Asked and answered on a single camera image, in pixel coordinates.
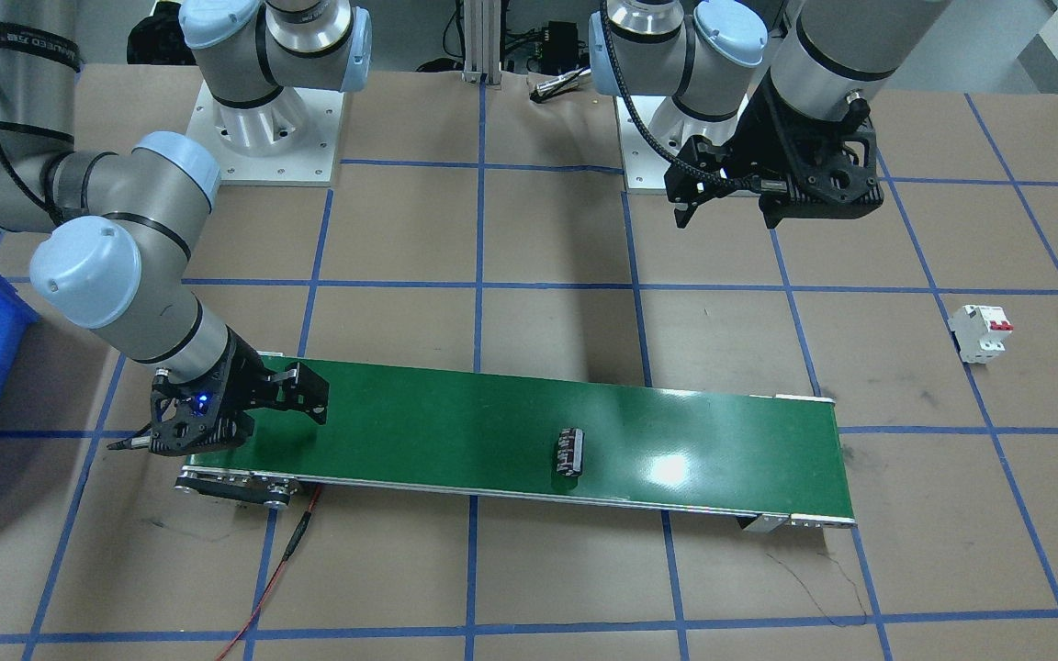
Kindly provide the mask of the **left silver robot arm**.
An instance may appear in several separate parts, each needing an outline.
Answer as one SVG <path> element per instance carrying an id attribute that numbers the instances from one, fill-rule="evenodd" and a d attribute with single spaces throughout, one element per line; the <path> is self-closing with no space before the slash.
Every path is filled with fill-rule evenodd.
<path id="1" fill-rule="evenodd" d="M 603 1 L 588 45 L 597 92 L 621 97 L 668 164 L 680 229 L 714 199 L 755 192 L 785 218 L 852 220 L 881 208 L 871 100 L 945 1 L 805 1 L 784 37 L 738 1 Z"/>

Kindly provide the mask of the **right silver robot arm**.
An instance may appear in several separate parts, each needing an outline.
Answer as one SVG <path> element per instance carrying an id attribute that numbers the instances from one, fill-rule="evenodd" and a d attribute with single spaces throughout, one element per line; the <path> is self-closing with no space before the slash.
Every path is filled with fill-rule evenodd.
<path id="1" fill-rule="evenodd" d="M 182 284 L 217 205 L 217 159 L 176 131 L 153 131 L 127 154 L 76 148 L 84 62 L 72 7 L 0 1 L 0 229 L 45 234 L 30 282 L 68 322 L 152 369 L 152 454 L 239 447 L 254 409 L 323 424 L 323 377 L 298 363 L 264 367 Z M 177 21 L 242 153 L 298 137 L 299 88 L 357 92 L 368 78 L 371 17 L 348 1 L 185 1 Z"/>

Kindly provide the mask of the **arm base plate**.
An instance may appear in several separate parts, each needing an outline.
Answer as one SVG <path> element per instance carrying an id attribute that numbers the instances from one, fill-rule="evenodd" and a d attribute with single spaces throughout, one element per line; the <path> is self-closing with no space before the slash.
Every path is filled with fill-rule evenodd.
<path id="1" fill-rule="evenodd" d="M 737 113 L 733 117 L 720 122 L 687 117 L 665 96 L 634 95 L 631 99 L 634 100 L 639 117 L 643 120 L 652 137 L 662 143 L 665 150 L 675 155 L 679 153 L 685 141 L 692 135 L 703 135 L 716 146 L 722 146 L 724 142 L 730 140 L 737 129 L 740 113 L 747 108 L 750 95 L 743 96 Z M 628 192 L 664 196 L 664 175 L 670 163 L 652 150 L 646 140 L 639 134 L 637 126 L 630 117 L 625 100 L 616 97 L 614 108 L 616 108 Z"/>
<path id="2" fill-rule="evenodd" d="M 286 88 L 264 107 L 231 108 L 202 84 L 187 137 L 217 160 L 225 185 L 329 187 L 344 100 L 336 91 Z"/>

